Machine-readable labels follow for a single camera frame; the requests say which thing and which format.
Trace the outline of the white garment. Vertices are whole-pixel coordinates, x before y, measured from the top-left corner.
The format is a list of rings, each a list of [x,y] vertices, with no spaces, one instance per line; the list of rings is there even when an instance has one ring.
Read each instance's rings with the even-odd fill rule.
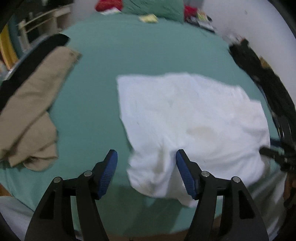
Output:
[[[127,175],[132,188],[154,198],[195,207],[176,166],[185,151],[218,178],[238,176],[250,186],[269,172],[259,148],[269,146],[260,101],[239,86],[198,74],[117,77],[120,118],[132,146]]]

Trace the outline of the black clothes pile right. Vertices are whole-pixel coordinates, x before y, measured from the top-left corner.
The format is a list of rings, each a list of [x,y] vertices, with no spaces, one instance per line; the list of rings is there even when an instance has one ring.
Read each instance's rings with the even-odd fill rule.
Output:
[[[280,78],[271,68],[262,66],[247,40],[230,45],[229,53],[235,63],[262,88],[272,111],[277,116],[286,117],[291,131],[295,133],[295,104]]]

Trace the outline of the beige trousers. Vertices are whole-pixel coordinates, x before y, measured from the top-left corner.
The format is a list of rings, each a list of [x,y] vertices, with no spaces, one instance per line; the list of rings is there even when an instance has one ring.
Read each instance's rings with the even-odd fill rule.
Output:
[[[8,99],[1,112],[2,161],[43,171],[58,158],[57,129],[48,110],[80,57],[73,49],[56,47]]]

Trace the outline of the items pile beside pillow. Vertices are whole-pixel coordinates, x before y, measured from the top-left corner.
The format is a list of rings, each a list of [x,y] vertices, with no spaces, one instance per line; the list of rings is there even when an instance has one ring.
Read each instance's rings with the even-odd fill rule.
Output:
[[[215,33],[215,28],[212,26],[212,19],[198,8],[185,5],[184,20],[190,25]]]

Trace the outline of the green pillow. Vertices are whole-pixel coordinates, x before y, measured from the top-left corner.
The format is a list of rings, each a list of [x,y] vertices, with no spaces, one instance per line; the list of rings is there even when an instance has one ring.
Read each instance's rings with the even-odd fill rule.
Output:
[[[131,15],[154,14],[159,18],[184,22],[184,2],[179,0],[126,0],[122,1],[122,12]]]

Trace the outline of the yellow packet on bed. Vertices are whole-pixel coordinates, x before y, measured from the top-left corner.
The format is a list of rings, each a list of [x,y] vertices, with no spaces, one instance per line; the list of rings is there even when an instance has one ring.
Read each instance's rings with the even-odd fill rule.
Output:
[[[157,23],[158,22],[158,18],[154,14],[143,15],[143,16],[139,16],[138,18],[143,23]]]

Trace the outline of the white wooden desk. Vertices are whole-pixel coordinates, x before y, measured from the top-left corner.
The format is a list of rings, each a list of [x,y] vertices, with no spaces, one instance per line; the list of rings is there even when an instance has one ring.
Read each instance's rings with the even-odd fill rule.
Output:
[[[72,5],[67,4],[46,11],[29,21],[23,19],[17,24],[19,40],[23,50],[30,48],[32,42],[44,36],[62,32],[71,25]]]

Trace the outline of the white paper on bed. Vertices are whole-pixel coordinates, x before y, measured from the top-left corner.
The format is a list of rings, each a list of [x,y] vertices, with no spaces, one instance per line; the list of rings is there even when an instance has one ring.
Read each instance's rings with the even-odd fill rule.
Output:
[[[107,16],[107,15],[114,15],[114,14],[119,14],[121,13],[121,11],[117,8],[111,8],[111,9],[107,9],[105,11],[101,11],[100,12],[102,15]]]

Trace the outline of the red pillow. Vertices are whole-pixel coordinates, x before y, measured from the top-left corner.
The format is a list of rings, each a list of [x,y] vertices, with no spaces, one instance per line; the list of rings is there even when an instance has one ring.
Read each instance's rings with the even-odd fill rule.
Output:
[[[108,9],[117,8],[122,10],[122,0],[99,0],[95,6],[96,11],[106,11]]]

